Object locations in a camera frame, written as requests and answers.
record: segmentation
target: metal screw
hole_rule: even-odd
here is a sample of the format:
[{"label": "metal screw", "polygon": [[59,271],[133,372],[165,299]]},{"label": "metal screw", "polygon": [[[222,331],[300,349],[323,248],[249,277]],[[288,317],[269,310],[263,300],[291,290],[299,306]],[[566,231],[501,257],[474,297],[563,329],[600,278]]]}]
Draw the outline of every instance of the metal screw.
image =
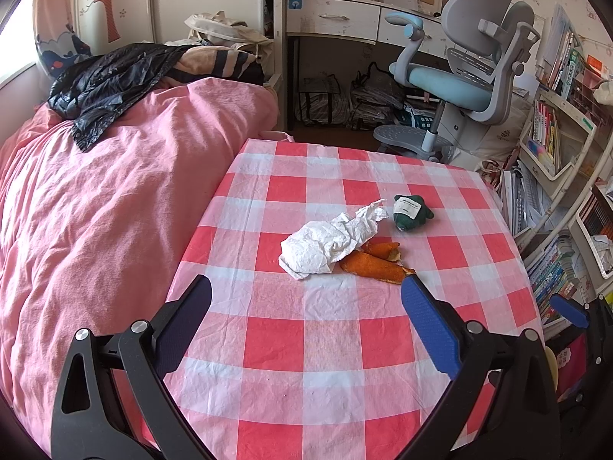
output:
[{"label": "metal screw", "polygon": [[146,330],[147,325],[148,323],[146,321],[139,320],[135,321],[130,328],[135,334],[140,334],[140,332],[144,332]]},{"label": "metal screw", "polygon": [[483,332],[483,325],[478,321],[470,321],[466,324],[466,328],[471,334],[480,334]]},{"label": "metal screw", "polygon": [[531,340],[532,342],[538,340],[538,333],[536,333],[536,330],[528,329],[525,333],[528,340]]},{"label": "metal screw", "polygon": [[86,339],[89,334],[90,334],[90,331],[88,329],[80,329],[75,334],[75,339],[76,340]]}]

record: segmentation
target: desk drawer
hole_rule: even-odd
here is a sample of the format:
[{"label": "desk drawer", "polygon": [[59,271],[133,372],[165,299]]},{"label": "desk drawer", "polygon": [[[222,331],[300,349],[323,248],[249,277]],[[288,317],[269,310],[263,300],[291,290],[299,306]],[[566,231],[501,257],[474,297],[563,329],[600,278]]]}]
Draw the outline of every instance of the desk drawer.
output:
[{"label": "desk drawer", "polygon": [[[383,43],[396,44],[398,46],[406,46],[409,42],[405,38],[405,28],[403,26],[393,26],[385,20],[385,16],[393,13],[387,8],[381,9],[381,18],[379,19],[379,37],[378,41]],[[436,55],[437,57],[446,58],[447,48],[454,46],[453,42],[447,38],[443,27],[438,22],[428,21],[424,19],[425,38],[419,51]]]},{"label": "desk drawer", "polygon": [[380,7],[342,0],[300,0],[287,8],[288,33],[327,34],[376,41]]}]

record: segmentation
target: floor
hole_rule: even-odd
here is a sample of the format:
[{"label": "floor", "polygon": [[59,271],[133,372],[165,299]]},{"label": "floor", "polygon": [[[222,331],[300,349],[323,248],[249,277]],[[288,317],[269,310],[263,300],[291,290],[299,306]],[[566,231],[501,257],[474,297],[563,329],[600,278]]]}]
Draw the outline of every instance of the floor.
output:
[{"label": "floor", "polygon": [[376,152],[379,142],[372,131],[352,131],[344,126],[308,127],[296,122],[289,134],[301,143],[316,143],[335,147],[346,147]]}]

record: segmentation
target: desk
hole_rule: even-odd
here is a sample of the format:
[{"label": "desk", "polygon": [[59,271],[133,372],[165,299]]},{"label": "desk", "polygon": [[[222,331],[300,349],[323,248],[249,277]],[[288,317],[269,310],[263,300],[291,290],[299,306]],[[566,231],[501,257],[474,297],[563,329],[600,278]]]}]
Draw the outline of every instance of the desk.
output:
[{"label": "desk", "polygon": [[404,48],[408,43],[404,27],[393,26],[385,20],[393,12],[408,12],[424,19],[425,38],[419,51],[446,60],[447,48],[455,47],[455,43],[447,38],[441,21],[432,16],[369,0],[287,0],[289,128],[293,121],[294,37],[322,36],[368,44],[390,43]]}]

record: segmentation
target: red and white tablecloth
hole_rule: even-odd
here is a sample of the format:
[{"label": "red and white tablecloth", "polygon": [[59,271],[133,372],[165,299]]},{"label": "red and white tablecloth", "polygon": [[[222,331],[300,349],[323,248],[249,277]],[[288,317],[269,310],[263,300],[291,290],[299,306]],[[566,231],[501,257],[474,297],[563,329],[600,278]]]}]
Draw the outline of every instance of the red and white tablecloth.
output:
[{"label": "red and white tablecloth", "polygon": [[[169,301],[196,274],[213,303],[172,395],[218,460],[393,459],[449,380],[434,368],[400,287],[335,273],[296,281],[280,243],[306,222],[419,194],[436,218],[411,232],[391,219],[377,240],[465,320],[541,332],[528,276],[477,173],[387,154],[249,140],[217,190],[177,271]],[[484,387],[461,442],[476,433]]]}]

